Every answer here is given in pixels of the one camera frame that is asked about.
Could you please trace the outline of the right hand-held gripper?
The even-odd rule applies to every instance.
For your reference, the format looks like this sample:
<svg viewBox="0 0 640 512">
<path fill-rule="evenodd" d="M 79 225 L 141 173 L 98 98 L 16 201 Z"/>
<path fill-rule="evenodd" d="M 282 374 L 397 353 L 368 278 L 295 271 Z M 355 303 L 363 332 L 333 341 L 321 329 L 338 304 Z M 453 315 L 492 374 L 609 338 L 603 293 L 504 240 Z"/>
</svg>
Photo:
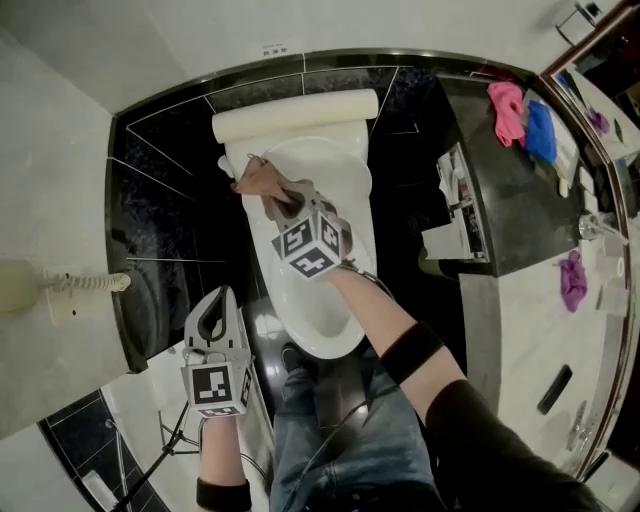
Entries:
<svg viewBox="0 0 640 512">
<path fill-rule="evenodd" d="M 319 199 L 312 182 L 288 182 L 282 186 L 291 200 L 312 200 L 300 210 L 300 203 L 273 200 L 273 217 L 279 234 L 272 245 L 281 261 L 304 279 L 316 279 L 343 263 L 353 248 L 350 224 L 335 206 Z"/>
</svg>

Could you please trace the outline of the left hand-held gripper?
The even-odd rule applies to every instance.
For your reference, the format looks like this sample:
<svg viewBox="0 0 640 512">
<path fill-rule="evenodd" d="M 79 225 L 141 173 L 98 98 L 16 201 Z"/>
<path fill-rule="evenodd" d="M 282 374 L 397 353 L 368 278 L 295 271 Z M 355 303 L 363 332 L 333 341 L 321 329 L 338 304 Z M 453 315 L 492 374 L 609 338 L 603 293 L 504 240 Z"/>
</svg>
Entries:
<svg viewBox="0 0 640 512">
<path fill-rule="evenodd" d="M 243 315 L 230 286 L 218 287 L 194 307 L 184 336 L 181 374 L 190 407 L 203 418 L 244 415 L 253 384 L 253 356 L 246 348 Z M 229 349 L 197 349 L 211 348 L 222 338 Z"/>
</svg>

